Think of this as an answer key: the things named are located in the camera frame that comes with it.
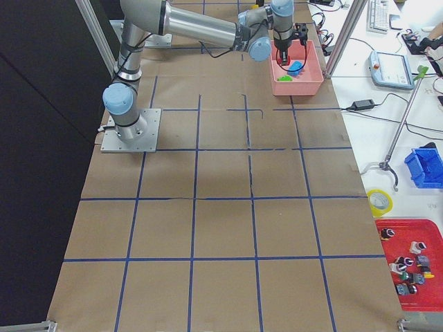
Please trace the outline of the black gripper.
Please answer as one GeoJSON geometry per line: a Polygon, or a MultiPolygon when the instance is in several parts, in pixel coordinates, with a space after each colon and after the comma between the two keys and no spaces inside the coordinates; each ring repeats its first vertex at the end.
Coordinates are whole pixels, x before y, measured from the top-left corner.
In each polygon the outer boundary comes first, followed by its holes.
{"type": "Polygon", "coordinates": [[[274,45],[277,48],[276,61],[278,65],[287,66],[289,64],[288,50],[292,44],[292,37],[286,39],[278,39],[274,37],[274,45]]]}

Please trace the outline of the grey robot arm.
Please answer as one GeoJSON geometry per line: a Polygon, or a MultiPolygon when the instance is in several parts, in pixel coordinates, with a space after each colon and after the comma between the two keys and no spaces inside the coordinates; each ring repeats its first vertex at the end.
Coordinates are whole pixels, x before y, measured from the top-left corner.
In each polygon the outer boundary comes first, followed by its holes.
{"type": "Polygon", "coordinates": [[[120,51],[102,100],[114,122],[111,134],[124,144],[151,136],[148,129],[152,122],[136,106],[141,53],[148,37],[179,35],[246,52],[256,62],[266,60],[273,47],[286,56],[295,37],[292,1],[272,1],[247,10],[239,14],[236,23],[175,8],[168,1],[121,1],[120,6],[125,15],[120,51]]]}

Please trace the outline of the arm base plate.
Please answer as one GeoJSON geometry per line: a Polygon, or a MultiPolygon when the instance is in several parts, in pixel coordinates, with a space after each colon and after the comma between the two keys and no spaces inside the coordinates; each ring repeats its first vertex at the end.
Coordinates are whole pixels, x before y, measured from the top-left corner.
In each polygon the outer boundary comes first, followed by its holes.
{"type": "Polygon", "coordinates": [[[144,48],[171,48],[172,47],[172,35],[150,35],[145,40],[144,48]]]}
{"type": "Polygon", "coordinates": [[[130,127],[115,125],[109,116],[101,143],[102,153],[155,153],[157,148],[161,109],[139,109],[138,121],[130,127]]]}

